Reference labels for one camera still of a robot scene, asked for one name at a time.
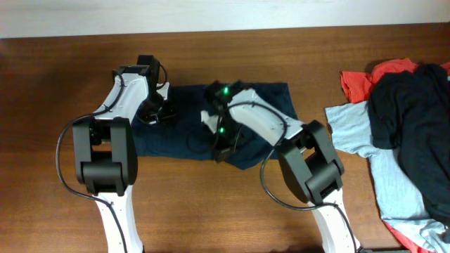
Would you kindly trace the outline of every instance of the red garment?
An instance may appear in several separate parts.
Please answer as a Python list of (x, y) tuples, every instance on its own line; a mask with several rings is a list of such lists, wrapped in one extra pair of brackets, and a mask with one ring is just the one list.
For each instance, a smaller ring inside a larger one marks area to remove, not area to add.
[[(403, 71), (414, 72), (418, 64), (411, 62), (408, 58), (403, 60), (389, 60), (376, 65), (372, 74), (365, 72), (341, 72), (340, 84), (345, 96), (350, 103), (359, 103), (368, 100), (373, 87), (386, 73), (400, 73)], [(450, 62), (442, 64), (450, 75)]]
[(423, 248), (417, 246), (416, 243), (409, 240), (406, 236), (404, 236), (399, 231), (395, 230), (395, 228), (391, 227), (388, 223), (386, 223), (386, 222), (383, 222), (383, 223), (387, 226), (387, 229), (389, 229), (389, 231), (391, 231), (391, 233), (395, 236), (395, 238), (398, 239), (398, 241), (403, 246), (405, 246), (407, 249), (409, 249), (411, 251), (411, 253), (432, 253), (431, 251), (428, 251), (426, 249), (423, 249)]

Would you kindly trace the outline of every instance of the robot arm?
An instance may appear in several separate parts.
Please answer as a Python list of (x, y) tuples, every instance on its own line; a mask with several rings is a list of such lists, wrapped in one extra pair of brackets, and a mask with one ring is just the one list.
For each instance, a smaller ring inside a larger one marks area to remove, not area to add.
[[(305, 124), (284, 115), (262, 100), (253, 89), (213, 84), (205, 92), (205, 97), (223, 119), (231, 118), (230, 120), (244, 124), (271, 145), (276, 145), (282, 136), (281, 116), (288, 128), (284, 140), (275, 149), (290, 191), (310, 207), (323, 203), (337, 204), (348, 220), (342, 199), (341, 176), (344, 167), (320, 123), (313, 121)], [(273, 112), (252, 103), (263, 105)], [(202, 117), (207, 122), (205, 113)], [(311, 148), (315, 149), (315, 153), (304, 159), (303, 151)], [(322, 235), (325, 252), (354, 252), (352, 234), (335, 207), (324, 206), (313, 210), (313, 214)], [(359, 241), (356, 238), (354, 241), (356, 248), (359, 248)]]
[[(124, 65), (103, 105), (95, 112), (108, 109), (94, 118), (86, 118), (73, 126), (77, 179), (88, 192), (111, 204), (122, 228), (129, 253), (143, 253), (134, 220), (132, 188), (136, 181), (138, 160), (131, 133), (131, 121), (137, 112), (149, 124), (158, 122), (169, 83), (156, 89), (159, 62), (152, 56), (140, 56), (142, 65)], [(110, 150), (97, 151), (94, 146), (110, 143)], [(116, 220), (103, 203), (100, 209), (109, 253), (122, 253), (124, 245)]]

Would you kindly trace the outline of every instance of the navy blue cloth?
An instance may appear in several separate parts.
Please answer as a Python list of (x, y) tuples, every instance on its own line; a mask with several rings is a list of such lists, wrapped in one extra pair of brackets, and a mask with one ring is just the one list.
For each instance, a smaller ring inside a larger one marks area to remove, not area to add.
[[(255, 89), (258, 95), (285, 115), (297, 119), (288, 85), (245, 84)], [(148, 126), (134, 119), (131, 124), (138, 156), (163, 156), (191, 160), (212, 160), (210, 150), (214, 134), (200, 121), (200, 111), (212, 108), (203, 98), (205, 85), (172, 87), (172, 98), (176, 103), (177, 116), (173, 124)], [(263, 138), (249, 128), (241, 130), (246, 142), (236, 147), (236, 153), (226, 162), (239, 169), (247, 169), (260, 163), (272, 149)]]

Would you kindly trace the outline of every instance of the wooden table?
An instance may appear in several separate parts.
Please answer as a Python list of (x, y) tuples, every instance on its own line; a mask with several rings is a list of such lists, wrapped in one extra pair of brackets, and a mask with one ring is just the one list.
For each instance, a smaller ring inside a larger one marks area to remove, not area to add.
[[(347, 103), (339, 71), (370, 71), (382, 60), (450, 60), (450, 25), (329, 27), (240, 32), (128, 34), (0, 40), (0, 251), (106, 252), (93, 202), (60, 184), (56, 139), (77, 115), (94, 111), (111, 89), (111, 69), (154, 54), (173, 86), (287, 82), (301, 120), (326, 124), (323, 109)], [(72, 134), (63, 173), (75, 179)], [(353, 231), (368, 248), (400, 244), (380, 220), (368, 162), (339, 152), (344, 199)], [(259, 166), (139, 158), (134, 211), (147, 252), (290, 252), (320, 247), (309, 212), (271, 200)], [(281, 199), (300, 205), (277, 161), (266, 171)]]

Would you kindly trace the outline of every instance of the black cable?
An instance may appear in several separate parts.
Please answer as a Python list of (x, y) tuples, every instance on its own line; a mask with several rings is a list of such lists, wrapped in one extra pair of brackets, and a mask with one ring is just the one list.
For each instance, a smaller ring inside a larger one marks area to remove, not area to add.
[(108, 203), (107, 201), (102, 200), (102, 199), (100, 199), (98, 197), (94, 197), (94, 196), (90, 196), (90, 195), (87, 195), (87, 194), (84, 194), (84, 193), (77, 192), (76, 190), (73, 190), (71, 187), (69, 187), (66, 184), (66, 182), (64, 181), (63, 174), (61, 173), (60, 161), (59, 161), (61, 143), (63, 142), (65, 133), (69, 130), (69, 128), (72, 127), (75, 123), (79, 122), (80, 120), (91, 118), (91, 117), (95, 117), (95, 116), (102, 115), (103, 113), (108, 112), (111, 108), (114, 108), (114, 105), (118, 102), (118, 100), (119, 100), (119, 98), (122, 95), (122, 92), (124, 90), (125, 82), (124, 82), (124, 79), (123, 79), (122, 75), (117, 70), (113, 70), (113, 73), (120, 78), (120, 90), (119, 90), (119, 93), (118, 93), (117, 97), (115, 98), (115, 100), (109, 106), (105, 105), (105, 109), (102, 110), (102, 111), (89, 113), (87, 115), (83, 115), (83, 116), (80, 116), (80, 117), (72, 120), (71, 122), (66, 124), (64, 129), (61, 131), (61, 134), (58, 137), (58, 143), (56, 144), (56, 171), (58, 172), (59, 180), (63, 184), (64, 188), (66, 190), (68, 190), (70, 193), (72, 193), (72, 194), (74, 194), (76, 196), (79, 196), (79, 197), (84, 197), (84, 198), (86, 198), (88, 200), (94, 200), (94, 201), (100, 202), (100, 203), (104, 204), (106, 207), (108, 207), (108, 209), (110, 210), (110, 212), (112, 214), (112, 217), (114, 218), (114, 221), (115, 221), (115, 223), (117, 225), (117, 228), (119, 229), (120, 237), (122, 238), (122, 243), (123, 243), (123, 246), (124, 246), (124, 252), (127, 253), (127, 243), (125, 242), (125, 236), (124, 236), (122, 227), (120, 226), (119, 219), (117, 218), (117, 215), (115, 214), (113, 206), (111, 205), (111, 203)]
[(239, 130), (238, 130), (238, 135), (236, 136), (236, 139), (234, 141), (234, 149), (233, 152), (236, 152), (236, 146), (238, 145), (238, 140), (239, 140), (239, 136), (240, 136), (240, 130), (242, 130), (242, 124), (239, 126)]
[(164, 78), (164, 84), (162, 84), (161, 86), (156, 86), (156, 90), (159, 90), (159, 89), (161, 89), (162, 87), (164, 87), (164, 85), (166, 85), (166, 83), (167, 83), (167, 71), (166, 71), (166, 69), (164, 68), (164, 66), (163, 65), (161, 65), (160, 64), (160, 67), (162, 68), (162, 71), (164, 71), (164, 75), (165, 75), (165, 78)]
[[(262, 104), (256, 103), (256, 102), (240, 102), (240, 103), (236, 103), (236, 104), (230, 105), (230, 106), (228, 106), (228, 108), (224, 111), (224, 113), (227, 112), (227, 111), (229, 111), (231, 108), (236, 107), (236, 106), (239, 106), (239, 105), (252, 105), (252, 106), (258, 106), (258, 107), (264, 108), (264, 109), (268, 110), (269, 112), (272, 112), (272, 113), (273, 113), (275, 116), (277, 116), (277, 118), (279, 118), (279, 119), (281, 120), (281, 122), (283, 123), (283, 133), (281, 134), (279, 140), (275, 143), (274, 148), (273, 148), (273, 149), (269, 152), (269, 154), (267, 154), (267, 156), (264, 158), (264, 161), (263, 161), (262, 164), (261, 164), (261, 169), (260, 169), (260, 171), (259, 171), (259, 179), (260, 179), (260, 181), (261, 181), (261, 185), (262, 185), (264, 191), (265, 191), (265, 192), (269, 195), (269, 197), (271, 197), (272, 200), (274, 200), (275, 202), (279, 203), (280, 205), (282, 205), (282, 206), (284, 206), (284, 207), (286, 207), (286, 208), (288, 208), (288, 209), (295, 210), (295, 211), (312, 211), (312, 210), (316, 210), (316, 209), (319, 209), (319, 208), (322, 208), (322, 207), (327, 207), (327, 206), (328, 206), (328, 207), (334, 207), (334, 208), (336, 208), (337, 211), (339, 212), (340, 216), (341, 216), (342, 219), (344, 220), (345, 225), (347, 226), (347, 229), (348, 229), (348, 231), (349, 231), (349, 233), (350, 233), (350, 236), (352, 237), (352, 242), (353, 242), (354, 251), (355, 251), (355, 253), (357, 253), (357, 252), (358, 252), (358, 249), (356, 248), (356, 240), (354, 239), (354, 234), (353, 234), (352, 228), (350, 227), (350, 222), (348, 221), (347, 217), (345, 216), (344, 212), (341, 210), (341, 208), (339, 207), (339, 205), (337, 205), (337, 204), (335, 204), (335, 203), (324, 202), (324, 203), (322, 203), (322, 204), (320, 204), (320, 205), (316, 205), (316, 206), (313, 206), (313, 207), (295, 207), (295, 206), (289, 205), (289, 204), (287, 204), (287, 203), (284, 203), (283, 201), (279, 200), (277, 197), (275, 197), (275, 196), (270, 192), (270, 190), (267, 188), (266, 182), (265, 182), (265, 180), (264, 180), (264, 170), (265, 170), (265, 168), (266, 168), (267, 162), (269, 161), (270, 157), (271, 157), (272, 154), (274, 153), (275, 147), (278, 146), (278, 145), (281, 143), (281, 141), (283, 141), (283, 139), (285, 138), (286, 133), (288, 132), (288, 123), (284, 120), (284, 118), (283, 118), (281, 115), (279, 115), (279, 114), (278, 114), (275, 110), (273, 110), (272, 108), (270, 108), (270, 107), (268, 107), (268, 106), (266, 106), (266, 105), (262, 105)], [(219, 130), (219, 124), (217, 124), (217, 131), (216, 131), (217, 135), (218, 135), (218, 130)]]

